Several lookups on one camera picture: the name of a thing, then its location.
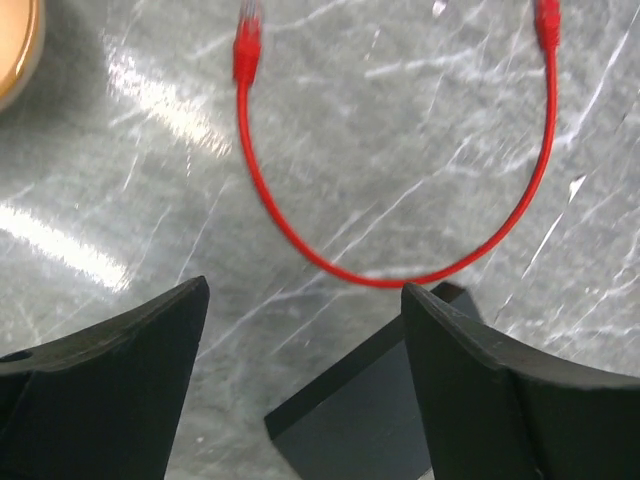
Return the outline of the small wooden bowl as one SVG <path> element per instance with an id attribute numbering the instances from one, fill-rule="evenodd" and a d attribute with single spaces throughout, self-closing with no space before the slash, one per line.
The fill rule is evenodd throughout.
<path id="1" fill-rule="evenodd" d="M 1 110 L 25 89 L 42 56 L 46 36 L 43 0 L 1 0 Z"/>

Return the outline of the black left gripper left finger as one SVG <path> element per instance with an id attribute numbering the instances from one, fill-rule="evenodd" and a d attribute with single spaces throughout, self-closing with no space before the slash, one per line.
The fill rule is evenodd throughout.
<path id="1" fill-rule="evenodd" d="M 208 305 L 199 276 L 2 356 L 2 478 L 164 478 Z"/>

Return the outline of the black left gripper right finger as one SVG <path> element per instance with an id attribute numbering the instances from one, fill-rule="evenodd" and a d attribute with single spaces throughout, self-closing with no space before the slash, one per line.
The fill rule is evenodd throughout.
<path id="1" fill-rule="evenodd" d="M 547 354 L 415 284 L 401 294 L 438 479 L 635 479 L 639 381 Z"/>

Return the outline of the black network switch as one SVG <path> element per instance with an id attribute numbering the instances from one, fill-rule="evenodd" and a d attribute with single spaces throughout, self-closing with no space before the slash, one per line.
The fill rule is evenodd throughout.
<path id="1" fill-rule="evenodd" d="M 301 479 L 499 476 L 452 347 L 413 372 L 396 317 L 268 413 L 271 442 Z"/>

